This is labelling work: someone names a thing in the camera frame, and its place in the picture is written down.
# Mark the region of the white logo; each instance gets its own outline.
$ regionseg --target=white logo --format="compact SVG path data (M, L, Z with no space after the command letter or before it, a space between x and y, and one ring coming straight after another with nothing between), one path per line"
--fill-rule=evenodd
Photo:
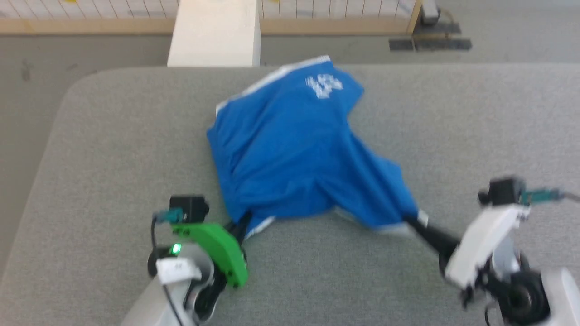
M329 74L320 74L317 76L317 80L310 76L306 78L306 85L314 89L316 97L319 99L329 98L333 89L342 89L340 80Z

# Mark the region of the blue shirt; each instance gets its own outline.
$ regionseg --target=blue shirt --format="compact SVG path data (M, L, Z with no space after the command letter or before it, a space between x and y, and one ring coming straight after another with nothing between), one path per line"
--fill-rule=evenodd
M250 233L271 216L335 206L372 229L417 216L399 166L350 130L347 115L363 91L324 56L282 67L218 105L207 136L231 219L250 210Z

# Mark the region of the black wheel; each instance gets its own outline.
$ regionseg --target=black wheel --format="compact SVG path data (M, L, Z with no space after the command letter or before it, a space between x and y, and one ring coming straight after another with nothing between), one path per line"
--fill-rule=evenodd
M520 271L511 277L507 297L498 298L499 308L509 324L533 325L550 314L548 299L543 290L540 273Z

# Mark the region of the white label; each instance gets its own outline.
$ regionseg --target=white label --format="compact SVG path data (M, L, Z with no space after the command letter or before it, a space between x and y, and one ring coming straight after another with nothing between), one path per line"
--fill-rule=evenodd
M155 266L161 284L201 279L201 270L186 258L163 258L156 261Z

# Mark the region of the white stripe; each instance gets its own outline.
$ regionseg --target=white stripe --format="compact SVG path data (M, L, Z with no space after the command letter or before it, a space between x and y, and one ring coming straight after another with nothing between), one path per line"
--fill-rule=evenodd
M262 232L268 225L272 224L276 220L275 216L270 216L269 218L263 220L258 226L253 228L248 234L246 234L246 239L253 236L256 233Z
M308 66L313 66L315 64L328 62L328 61L330 61L329 56L320 56L320 57L315 57L312 59L304 60L304 61L301 61L298 63L287 64L285 66L282 66L278 70L275 70L272 73L267 74L264 78L260 79L258 82L255 82L254 84L250 85L250 87L246 88L246 90L244 90L240 94L234 95L234 96L230 97L229 99L219 103L216 106L216 115L218 114L219 110L223 109L229 102L231 102L233 100L237 100L237 99L244 97L244 96L248 96L252 93L255 93L258 89L260 89L268 84L272 84L273 82L281 79L282 77L288 75L289 73L291 73L295 70L298 70L298 69L301 69L304 67L308 67Z
M348 211L345 211L342 208L336 207L334 209L334 212L338 216L340 216L341 218L347 219L347 220L354 222L354 223L358 223L358 221L354 218L354 216L351 213L349 213ZM425 226L427 226L427 223L429 222L429 216L422 209L419 210L419 215L418 215L417 219L419 220L419 222L421 222L421 224L423 224ZM389 224L389 225L385 225L385 226L380 226L378 228L372 229L372 231L379 233L379 234L399 234L399 235L404 235L404 236L408 236L408 235L412 234L411 229L409 228L409 225L407 225L406 223L397 223L397 224Z

